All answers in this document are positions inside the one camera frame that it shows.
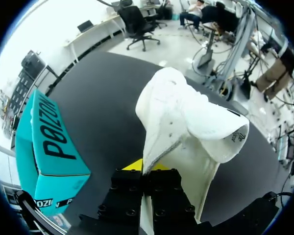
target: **table surface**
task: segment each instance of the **table surface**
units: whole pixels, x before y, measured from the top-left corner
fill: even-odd
[[[135,114],[137,99],[160,66],[135,58],[93,51],[50,94],[77,150],[92,174],[64,215],[76,225],[78,215],[97,217],[98,205],[116,168],[142,157],[145,130]],[[188,84],[218,105],[228,102],[188,79]],[[250,124],[241,152],[221,164],[211,183],[202,221],[227,220],[269,191],[280,192],[287,173],[265,138]]]

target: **white desk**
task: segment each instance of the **white desk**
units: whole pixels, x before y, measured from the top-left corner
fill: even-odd
[[[152,9],[156,9],[156,8],[159,8],[159,6],[157,6],[157,5],[145,6],[145,7],[140,8],[140,11],[147,11],[148,12],[148,11],[150,11]],[[116,22],[116,19],[120,19],[120,16],[117,15],[117,13],[109,16],[107,19],[101,21],[99,24],[94,25],[92,28],[88,29],[87,31],[85,31],[83,33],[79,33],[74,39],[67,40],[63,44],[63,47],[70,47],[71,52],[72,52],[76,62],[78,63],[79,60],[78,60],[78,56],[75,51],[74,42],[76,42],[79,38],[83,37],[84,35],[87,35],[89,32],[92,32],[93,30],[98,29],[99,27],[103,26],[104,24],[112,22],[121,30],[121,33],[123,34],[123,37],[125,38],[125,33],[126,33],[125,24],[123,21],[121,21],[123,25],[122,26],[118,25],[118,23]]]

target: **teal box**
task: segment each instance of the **teal box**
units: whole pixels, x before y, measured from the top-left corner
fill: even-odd
[[[22,189],[43,214],[64,212],[90,170],[71,141],[57,104],[38,90],[21,116],[15,148]]]

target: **black office chair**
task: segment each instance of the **black office chair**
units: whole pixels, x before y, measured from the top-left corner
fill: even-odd
[[[167,5],[167,4],[168,4],[168,3],[165,3],[165,4],[161,5],[161,6],[158,8],[156,14],[146,16],[145,19],[146,19],[149,23],[154,24],[156,27],[159,27],[160,29],[161,29],[160,24],[164,24],[165,26],[168,26],[168,25],[167,25],[166,23],[164,23],[164,22],[157,21],[157,20],[161,20],[161,19],[164,18],[164,10],[166,9],[166,5]]]
[[[127,46],[127,50],[129,50],[130,45],[133,45],[138,41],[143,41],[143,51],[146,51],[145,40],[157,41],[157,44],[160,45],[160,40],[154,39],[151,36],[145,36],[145,33],[153,34],[152,31],[155,30],[155,26],[146,22],[137,6],[121,8],[118,11],[118,14],[125,23],[126,31],[129,37],[133,38],[133,42]]]

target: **jeans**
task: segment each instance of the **jeans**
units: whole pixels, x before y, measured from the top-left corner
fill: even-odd
[[[189,21],[192,21],[194,23],[194,28],[195,29],[198,29],[199,22],[201,20],[201,18],[199,16],[196,16],[196,15],[193,15],[193,14],[190,14],[190,13],[183,12],[183,13],[180,14],[180,22],[181,22],[181,25],[185,25],[185,23],[184,23],[184,20],[185,19],[187,19]]]

